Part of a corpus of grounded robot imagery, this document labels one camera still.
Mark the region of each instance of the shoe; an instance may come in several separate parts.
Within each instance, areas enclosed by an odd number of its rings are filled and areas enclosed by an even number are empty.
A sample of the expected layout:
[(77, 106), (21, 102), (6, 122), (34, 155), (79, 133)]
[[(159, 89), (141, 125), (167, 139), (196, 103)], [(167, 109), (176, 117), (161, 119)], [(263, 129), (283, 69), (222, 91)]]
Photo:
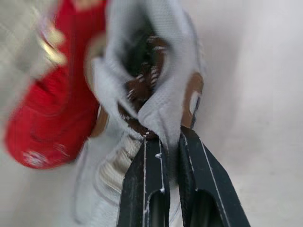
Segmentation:
[[(126, 82), (125, 89), (135, 110), (139, 110), (148, 101), (154, 92), (159, 75), (166, 70), (164, 66), (167, 48), (164, 40), (152, 34), (150, 27), (145, 27), (132, 40), (132, 45), (127, 50), (129, 57), (121, 61), (125, 70), (132, 76), (132, 80)], [(198, 52), (193, 56), (195, 64), (200, 64)], [(95, 76), (98, 72), (98, 61), (102, 59), (94, 61)], [(194, 70), (189, 78), (181, 122), (188, 128), (194, 125), (202, 94), (202, 71), (197, 67), (197, 71)], [(120, 121), (110, 115), (106, 129), (101, 128), (103, 133), (96, 133), (98, 135), (96, 138), (86, 142), (77, 160), (76, 175), (73, 177), (74, 182), (71, 183), (74, 185), (71, 210), (74, 222), (81, 226), (116, 226), (123, 179), (143, 142), (133, 135), (137, 133), (144, 139), (156, 136), (153, 131), (140, 125), (122, 105), (119, 106), (119, 113), (128, 129), (125, 130)], [(178, 187), (174, 184), (171, 186), (173, 194), (171, 193), (169, 224), (179, 227), (182, 226), (182, 215)]]
[[(196, 35), (187, 21), (177, 1), (112, 1), (108, 14), (110, 26), (106, 55), (93, 61), (93, 90), (108, 114), (115, 117), (131, 136), (144, 139), (138, 131), (129, 130), (129, 124), (121, 114), (122, 107), (140, 125), (156, 133), (163, 146), (170, 150), (178, 144), (187, 84), (194, 74), (201, 76), (205, 73), (204, 63), (197, 59)], [(125, 69), (124, 61), (128, 48), (132, 47), (133, 40), (146, 25), (152, 27), (168, 48), (163, 50), (166, 60), (155, 86), (156, 92), (138, 111), (129, 100), (130, 91), (125, 86), (133, 78)]]
[(90, 59), (105, 46), (106, 4), (77, 11), (63, 0), (52, 19), (43, 20), (38, 42), (49, 67), (12, 114), (5, 136), (8, 152), (22, 165), (69, 163), (91, 134), (99, 104), (87, 82)]

